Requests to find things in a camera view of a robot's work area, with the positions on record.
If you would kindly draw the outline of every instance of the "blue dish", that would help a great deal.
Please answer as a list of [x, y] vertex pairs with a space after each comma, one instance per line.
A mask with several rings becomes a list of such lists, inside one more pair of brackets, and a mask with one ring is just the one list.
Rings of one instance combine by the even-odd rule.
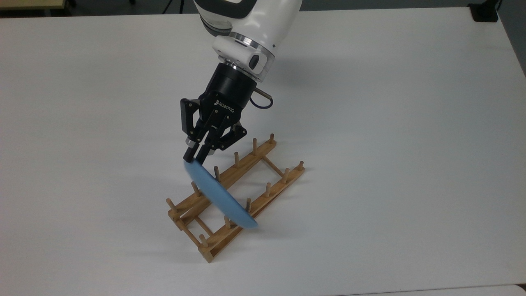
[[190, 178], [201, 189], [202, 193], [218, 207], [227, 217], [242, 228], [256, 228], [258, 223], [228, 193], [228, 191], [197, 161], [184, 162]]

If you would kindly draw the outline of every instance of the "cable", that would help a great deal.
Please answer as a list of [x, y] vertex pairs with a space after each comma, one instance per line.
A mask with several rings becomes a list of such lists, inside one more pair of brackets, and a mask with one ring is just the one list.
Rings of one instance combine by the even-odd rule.
[[254, 105], [258, 109], [269, 109], [270, 107], [272, 107], [272, 105], [274, 105], [274, 100], [271, 97], [267, 97], [267, 99], [270, 101], [270, 104], [268, 104], [267, 106], [260, 106], [260, 105], [256, 104], [252, 100], [252, 98], [250, 98], [250, 102], [252, 103], [252, 105]]
[[183, 14], [183, 7], [185, 7], [185, 0], [181, 0], [181, 6], [179, 6], [179, 14]]
[[172, 1], [173, 0], [168, 1], [168, 4], [166, 5], [165, 10], [163, 10], [163, 13], [161, 13], [161, 14], [165, 14], [166, 13], [166, 11], [168, 10], [168, 7], [170, 6]]

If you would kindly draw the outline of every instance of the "wooden peg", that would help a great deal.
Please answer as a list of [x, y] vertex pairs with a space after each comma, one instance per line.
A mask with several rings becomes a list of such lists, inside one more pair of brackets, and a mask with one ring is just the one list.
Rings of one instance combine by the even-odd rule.
[[237, 151], [234, 152], [234, 167], [239, 168], [239, 153]]
[[225, 226], [227, 227], [227, 229], [230, 229], [232, 227], [232, 225], [230, 224], [230, 219], [225, 216]]
[[217, 166], [214, 166], [214, 172], [216, 173], [217, 182], [221, 182], [221, 176], [219, 175], [219, 168]]
[[250, 198], [247, 198], [247, 207], [246, 207], [246, 210], [247, 212], [250, 213], [250, 208], [252, 206], [252, 200]]
[[203, 244], [203, 246], [205, 248], [208, 248], [208, 242], [206, 241], [205, 236], [203, 234], [199, 235], [199, 239], [201, 240], [201, 243]]
[[171, 199], [166, 199], [166, 203], [170, 206], [171, 210], [174, 212], [174, 214], [177, 214], [177, 209], [175, 208], [174, 203], [171, 201]]
[[199, 191], [199, 188], [197, 188], [196, 182], [192, 182], [192, 188], [197, 196], [201, 196], [201, 192]]
[[267, 183], [267, 188], [265, 189], [265, 197], [269, 197], [270, 196], [270, 182]]
[[256, 138], [252, 139], [252, 155], [256, 155], [258, 150], [258, 140]]
[[281, 182], [283, 184], [287, 183], [287, 178], [289, 177], [289, 172], [290, 172], [290, 169], [286, 168], [285, 169], [285, 173], [283, 173], [283, 178], [281, 179]]

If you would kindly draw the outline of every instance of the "floor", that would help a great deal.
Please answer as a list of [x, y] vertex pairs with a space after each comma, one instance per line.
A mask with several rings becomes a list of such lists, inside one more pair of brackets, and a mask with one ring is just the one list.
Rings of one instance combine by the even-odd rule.
[[[69, 7], [73, 16], [91, 15], [131, 15], [131, 14], [178, 14], [197, 13], [191, 0], [76, 0], [76, 7]], [[482, 0], [304, 0], [303, 11], [338, 9], [386, 9], [413, 7], [466, 7], [469, 3], [482, 3]], [[60, 16], [61, 11], [18, 11], [0, 12], [0, 17]], [[503, 0], [499, 10], [500, 18], [506, 28], [515, 54], [526, 74], [526, 1]]]

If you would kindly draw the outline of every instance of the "black object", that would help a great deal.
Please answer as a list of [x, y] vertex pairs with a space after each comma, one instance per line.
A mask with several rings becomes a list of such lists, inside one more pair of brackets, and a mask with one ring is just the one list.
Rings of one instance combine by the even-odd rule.
[[254, 70], [254, 68], [257, 66], [259, 62], [259, 55], [255, 54], [252, 56], [252, 58], [250, 59], [250, 62], [248, 63], [248, 66]]
[[270, 107], [272, 107], [272, 105], [274, 105], [274, 100], [271, 97], [268, 97], [267, 99], [270, 101], [270, 103], [267, 106], [260, 106], [260, 105], [256, 104], [252, 100], [252, 98], [250, 98], [250, 102], [252, 103], [252, 105], [254, 105], [254, 107], [256, 107], [258, 109], [269, 109]]
[[[202, 142], [204, 144], [196, 156], [196, 160], [201, 164], [210, 150], [225, 150], [247, 134], [239, 120], [256, 85], [249, 76], [220, 63], [205, 92], [198, 99], [181, 100], [183, 132], [193, 142], [183, 157], [185, 161], [192, 161]], [[197, 111], [199, 119], [194, 126], [194, 113]], [[225, 134], [227, 128], [230, 128], [230, 131]]]
[[473, 20], [475, 22], [496, 23], [499, 20], [497, 10], [495, 9], [497, 2], [499, 2], [499, 0], [487, 0], [482, 4], [468, 4]]
[[256, 0], [241, 0], [239, 3], [232, 3], [225, 0], [195, 0], [195, 3], [209, 12], [242, 19], [254, 8]]

